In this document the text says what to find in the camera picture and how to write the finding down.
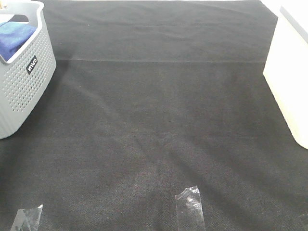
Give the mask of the blue microfibre towel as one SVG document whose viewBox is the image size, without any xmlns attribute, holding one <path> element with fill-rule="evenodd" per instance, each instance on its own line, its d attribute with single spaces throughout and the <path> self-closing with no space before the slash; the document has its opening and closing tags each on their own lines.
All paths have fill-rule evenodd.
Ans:
<svg viewBox="0 0 308 231">
<path fill-rule="evenodd" d="M 19 22 L 0 24 L 0 55 L 8 61 L 32 36 L 36 27 Z"/>
</svg>

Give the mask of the black table cloth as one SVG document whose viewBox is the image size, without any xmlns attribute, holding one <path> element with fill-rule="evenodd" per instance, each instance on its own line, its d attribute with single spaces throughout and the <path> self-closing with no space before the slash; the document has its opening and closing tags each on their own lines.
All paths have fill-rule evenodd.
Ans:
<svg viewBox="0 0 308 231">
<path fill-rule="evenodd" d="M 260 1 L 44 1 L 56 70 L 0 142 L 0 228 L 175 231 L 200 190 L 208 231 L 300 231 L 308 152 L 263 77 Z"/>
</svg>

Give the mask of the clear tape strip centre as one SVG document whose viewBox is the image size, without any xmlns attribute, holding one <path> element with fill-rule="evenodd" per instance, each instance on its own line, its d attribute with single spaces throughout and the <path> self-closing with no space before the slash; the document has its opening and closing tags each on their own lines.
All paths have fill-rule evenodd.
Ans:
<svg viewBox="0 0 308 231">
<path fill-rule="evenodd" d="M 175 195 L 178 231 L 205 231 L 200 191 L 197 186 Z"/>
</svg>

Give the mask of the clear tape strip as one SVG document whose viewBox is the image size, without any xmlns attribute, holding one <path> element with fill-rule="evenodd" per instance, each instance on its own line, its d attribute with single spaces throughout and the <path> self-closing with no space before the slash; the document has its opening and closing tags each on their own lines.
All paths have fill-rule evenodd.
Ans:
<svg viewBox="0 0 308 231">
<path fill-rule="evenodd" d="M 43 205 L 18 209 L 10 231 L 38 231 Z"/>
<path fill-rule="evenodd" d="M 197 186 L 175 195 L 178 231 L 205 231 L 200 191 Z"/>
</svg>

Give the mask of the grey perforated laundry basket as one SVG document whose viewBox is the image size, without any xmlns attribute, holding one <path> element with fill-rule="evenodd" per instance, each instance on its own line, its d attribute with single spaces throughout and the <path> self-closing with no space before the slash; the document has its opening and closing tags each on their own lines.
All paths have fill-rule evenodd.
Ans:
<svg viewBox="0 0 308 231">
<path fill-rule="evenodd" d="M 43 14 L 44 3 L 13 0 L 0 7 L 1 15 L 21 15 L 36 31 L 8 60 L 0 56 L 0 137 L 13 135 L 43 95 L 56 61 Z"/>
</svg>

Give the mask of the white plastic basket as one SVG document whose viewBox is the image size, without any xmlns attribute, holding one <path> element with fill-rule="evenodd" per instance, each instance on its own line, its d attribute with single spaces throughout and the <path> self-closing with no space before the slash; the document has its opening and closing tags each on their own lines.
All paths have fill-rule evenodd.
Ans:
<svg viewBox="0 0 308 231">
<path fill-rule="evenodd" d="M 294 140 L 307 148 L 307 4 L 280 7 L 263 74 Z"/>
</svg>

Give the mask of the clear tape strip left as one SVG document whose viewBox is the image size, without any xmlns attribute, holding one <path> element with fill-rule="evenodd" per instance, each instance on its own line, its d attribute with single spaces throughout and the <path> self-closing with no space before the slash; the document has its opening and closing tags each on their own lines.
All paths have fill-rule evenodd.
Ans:
<svg viewBox="0 0 308 231">
<path fill-rule="evenodd" d="M 43 205 L 18 209 L 10 231 L 38 231 Z"/>
</svg>

